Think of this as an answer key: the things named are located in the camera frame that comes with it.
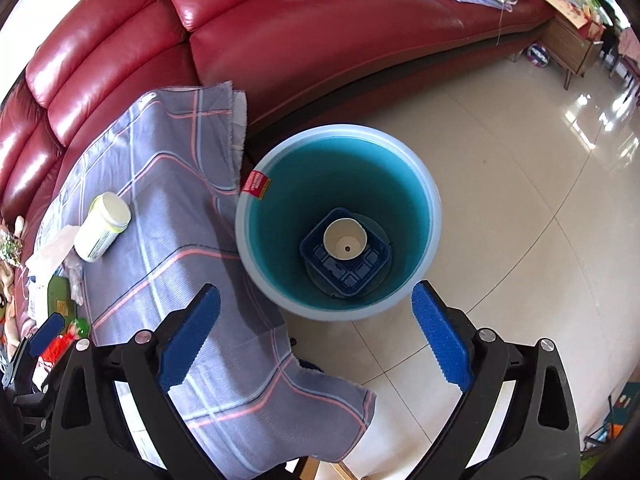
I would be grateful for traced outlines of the grey plaid cloth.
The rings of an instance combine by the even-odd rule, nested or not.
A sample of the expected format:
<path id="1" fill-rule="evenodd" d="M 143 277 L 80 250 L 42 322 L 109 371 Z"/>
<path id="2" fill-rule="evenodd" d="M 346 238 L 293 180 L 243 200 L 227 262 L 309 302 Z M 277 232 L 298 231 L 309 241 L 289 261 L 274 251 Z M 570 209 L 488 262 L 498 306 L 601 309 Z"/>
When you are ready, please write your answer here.
<path id="1" fill-rule="evenodd" d="M 218 289 L 219 318 L 168 394 L 230 479 L 303 456 L 344 460 L 375 410 L 372 391 L 300 364 L 244 270 L 234 220 L 245 126 L 245 94 L 230 82 L 145 93 L 80 155 L 35 234 L 45 248 L 106 192 L 129 206 L 126 230 L 82 270 L 97 344 L 154 330 L 204 285 Z"/>

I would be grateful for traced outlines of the green white medicine box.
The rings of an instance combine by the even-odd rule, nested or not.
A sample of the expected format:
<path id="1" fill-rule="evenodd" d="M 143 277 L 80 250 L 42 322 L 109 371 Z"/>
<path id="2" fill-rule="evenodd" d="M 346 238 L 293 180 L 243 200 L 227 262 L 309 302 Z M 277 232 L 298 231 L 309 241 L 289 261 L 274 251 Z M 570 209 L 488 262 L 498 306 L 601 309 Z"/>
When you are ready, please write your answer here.
<path id="1" fill-rule="evenodd" d="M 62 315 L 66 323 L 77 318 L 78 305 L 70 294 L 70 280 L 65 276 L 53 275 L 47 291 L 48 313 Z"/>

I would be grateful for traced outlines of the white paper sheet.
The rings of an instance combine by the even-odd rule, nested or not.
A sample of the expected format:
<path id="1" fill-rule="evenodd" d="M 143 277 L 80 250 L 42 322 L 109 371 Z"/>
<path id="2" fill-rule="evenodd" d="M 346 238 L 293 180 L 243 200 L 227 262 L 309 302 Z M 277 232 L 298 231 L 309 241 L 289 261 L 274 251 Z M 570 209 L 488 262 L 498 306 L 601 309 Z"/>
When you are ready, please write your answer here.
<path id="1" fill-rule="evenodd" d="M 48 317 L 48 287 L 55 271 L 74 248 L 80 226 L 64 226 L 49 237 L 26 261 L 29 316 L 37 326 Z"/>

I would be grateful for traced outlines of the white jar green label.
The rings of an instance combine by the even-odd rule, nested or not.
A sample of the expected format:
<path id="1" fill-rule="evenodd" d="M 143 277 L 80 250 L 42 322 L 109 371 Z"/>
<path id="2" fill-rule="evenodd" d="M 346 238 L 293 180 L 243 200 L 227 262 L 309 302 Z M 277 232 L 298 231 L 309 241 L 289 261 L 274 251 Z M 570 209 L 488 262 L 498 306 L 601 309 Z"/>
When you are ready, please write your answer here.
<path id="1" fill-rule="evenodd" d="M 117 194 L 105 192 L 96 196 L 75 235 L 76 254 L 85 262 L 99 260 L 130 221 L 129 206 Z"/>

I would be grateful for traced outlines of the blue plastic tray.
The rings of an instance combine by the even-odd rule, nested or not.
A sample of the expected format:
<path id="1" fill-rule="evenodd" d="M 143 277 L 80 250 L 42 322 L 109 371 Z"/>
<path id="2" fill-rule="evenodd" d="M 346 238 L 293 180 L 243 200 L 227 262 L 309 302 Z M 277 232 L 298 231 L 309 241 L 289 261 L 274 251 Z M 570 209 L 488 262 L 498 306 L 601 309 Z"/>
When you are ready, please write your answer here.
<path id="1" fill-rule="evenodd" d="M 311 281 L 336 298 L 370 294 L 392 265 L 392 245 L 382 226 L 341 207 L 309 231 L 299 244 L 299 255 Z"/>

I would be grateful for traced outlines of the red leather sofa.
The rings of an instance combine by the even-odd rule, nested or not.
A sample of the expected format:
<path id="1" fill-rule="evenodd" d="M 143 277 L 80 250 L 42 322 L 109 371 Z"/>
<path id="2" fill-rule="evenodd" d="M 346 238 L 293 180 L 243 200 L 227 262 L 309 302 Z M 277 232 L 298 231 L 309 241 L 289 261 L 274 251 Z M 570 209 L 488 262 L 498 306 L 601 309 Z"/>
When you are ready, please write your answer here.
<path id="1" fill-rule="evenodd" d="M 386 68 L 450 51 L 433 74 L 511 53 L 552 19 L 544 0 L 80 0 L 1 109 L 1 217 L 34 220 L 84 149 L 143 93 L 231 81 L 253 136 Z"/>

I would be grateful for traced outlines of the red snack bag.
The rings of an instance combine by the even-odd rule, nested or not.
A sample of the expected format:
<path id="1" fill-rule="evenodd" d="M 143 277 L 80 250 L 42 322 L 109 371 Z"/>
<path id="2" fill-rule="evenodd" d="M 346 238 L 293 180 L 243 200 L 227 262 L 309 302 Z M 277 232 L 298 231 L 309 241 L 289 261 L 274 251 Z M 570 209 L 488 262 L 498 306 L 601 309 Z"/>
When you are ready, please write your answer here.
<path id="1" fill-rule="evenodd" d="M 70 321 L 66 329 L 53 339 L 37 360 L 34 377 L 32 378 L 37 388 L 43 388 L 43 383 L 47 376 L 51 373 L 56 363 L 62 359 L 68 348 L 76 340 L 88 338 L 90 332 L 91 325 L 85 318 L 74 318 Z"/>

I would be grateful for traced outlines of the wooden side table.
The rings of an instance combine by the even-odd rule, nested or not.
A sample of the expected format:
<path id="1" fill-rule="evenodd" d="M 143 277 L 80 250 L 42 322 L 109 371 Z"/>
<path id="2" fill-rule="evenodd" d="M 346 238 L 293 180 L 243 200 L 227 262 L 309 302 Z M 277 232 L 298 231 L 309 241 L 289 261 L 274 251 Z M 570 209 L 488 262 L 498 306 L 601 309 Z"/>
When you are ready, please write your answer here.
<path id="1" fill-rule="evenodd" d="M 604 27 L 568 0 L 544 0 L 554 14 L 541 34 L 540 42 L 564 70 L 563 88 L 574 77 L 582 77 L 600 54 Z"/>

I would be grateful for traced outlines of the teal trash bin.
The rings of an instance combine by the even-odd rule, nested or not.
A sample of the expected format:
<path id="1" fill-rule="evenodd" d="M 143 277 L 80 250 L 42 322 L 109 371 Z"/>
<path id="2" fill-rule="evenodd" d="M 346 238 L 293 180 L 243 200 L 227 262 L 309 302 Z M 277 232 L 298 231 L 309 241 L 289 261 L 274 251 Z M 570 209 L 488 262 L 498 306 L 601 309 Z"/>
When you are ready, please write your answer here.
<path id="1" fill-rule="evenodd" d="M 250 172 L 235 215 L 243 266 L 278 307 L 318 321 L 382 313 L 433 263 L 442 202 L 393 136 L 328 125 L 292 136 Z"/>

